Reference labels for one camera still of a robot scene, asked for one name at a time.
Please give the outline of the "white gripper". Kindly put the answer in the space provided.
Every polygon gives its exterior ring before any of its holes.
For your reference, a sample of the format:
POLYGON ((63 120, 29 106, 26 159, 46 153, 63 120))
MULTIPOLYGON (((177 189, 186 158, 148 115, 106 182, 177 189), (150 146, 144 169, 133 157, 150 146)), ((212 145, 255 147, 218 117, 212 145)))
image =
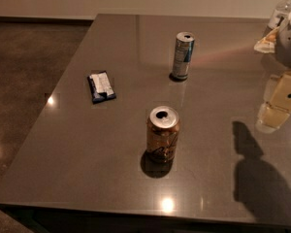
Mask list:
POLYGON ((263 103, 255 126, 260 132, 271 134, 290 117, 287 112, 291 113, 291 70, 284 72, 281 76, 270 75, 265 87, 264 101, 276 108, 263 103))

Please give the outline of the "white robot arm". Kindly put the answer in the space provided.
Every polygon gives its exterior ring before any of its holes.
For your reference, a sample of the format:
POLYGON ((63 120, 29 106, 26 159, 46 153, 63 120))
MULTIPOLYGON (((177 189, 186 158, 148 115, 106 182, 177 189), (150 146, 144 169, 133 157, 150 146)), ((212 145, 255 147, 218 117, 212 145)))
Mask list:
POLYGON ((257 129, 273 133, 291 116, 291 13, 280 26, 259 40, 254 49, 273 53, 275 59, 287 68, 279 76, 270 76, 257 116, 257 129))

